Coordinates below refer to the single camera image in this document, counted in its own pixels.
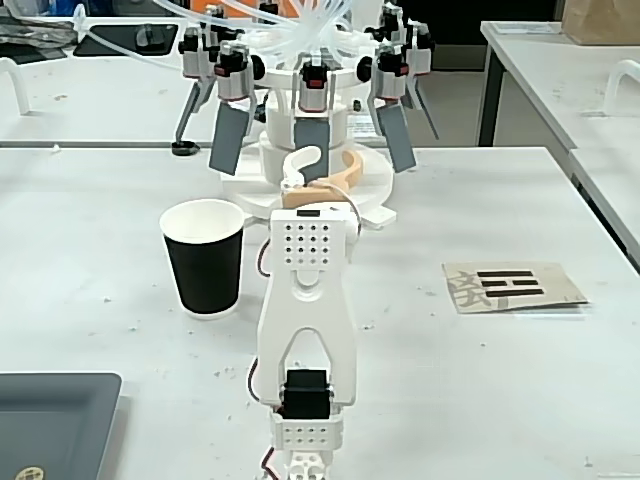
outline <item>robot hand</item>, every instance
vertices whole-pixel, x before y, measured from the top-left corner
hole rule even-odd
[[[343,408],[355,402],[356,329],[342,277],[357,238],[348,204],[271,216],[272,272],[258,325],[255,383],[260,402],[270,407],[272,445],[287,455],[292,480],[325,478],[342,446]],[[304,330],[320,337],[330,371],[285,369]]]

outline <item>tan plastic piece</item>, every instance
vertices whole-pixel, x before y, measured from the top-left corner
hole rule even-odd
[[[349,193],[355,187],[364,170],[364,162],[357,152],[345,150],[342,153],[342,161],[346,165],[346,170],[329,175],[327,178],[319,178],[318,182],[330,183],[340,188],[345,193]],[[286,209],[300,208],[312,203],[325,202],[346,202],[346,199],[328,187],[302,187],[297,188],[282,197],[282,206]]]

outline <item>paper sheet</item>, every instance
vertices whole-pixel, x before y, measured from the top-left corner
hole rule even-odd
[[[443,268],[458,313],[588,303],[556,263],[448,263]]]

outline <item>table surface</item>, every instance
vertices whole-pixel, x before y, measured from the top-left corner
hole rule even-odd
[[[347,270],[359,399],[332,478],[640,473],[640,280],[629,263],[546,150],[417,152],[389,201],[398,222],[365,232]],[[241,303],[217,322],[180,311],[158,229],[165,209],[220,193],[206,161],[3,151],[0,365],[120,373],[129,408],[105,464],[118,480],[251,479],[269,444],[245,379],[266,229],[247,230]],[[592,304],[456,313],[443,262],[527,260],[561,263]]]
[[[569,156],[591,199],[640,265],[640,154],[637,150],[579,149]]]
[[[564,34],[499,33],[501,27],[513,25],[484,22],[481,31],[567,152],[638,142],[637,85],[623,82],[616,116],[604,117],[602,108],[613,66],[640,59],[640,47],[580,46]],[[550,25],[560,30],[559,24]]]
[[[182,68],[178,41],[187,22],[170,17],[90,18],[93,24],[178,24],[170,55],[152,57]],[[126,57],[74,57],[21,67],[31,112],[20,116],[8,75],[0,75],[0,146],[168,146],[193,82],[180,71]],[[218,98],[193,115],[184,138],[213,139]],[[254,138],[262,127],[256,125]]]

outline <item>black paper cup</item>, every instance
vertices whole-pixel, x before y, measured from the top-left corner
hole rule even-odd
[[[238,303],[244,212],[224,200],[196,200],[167,210],[160,228],[178,295],[192,317],[210,320]]]

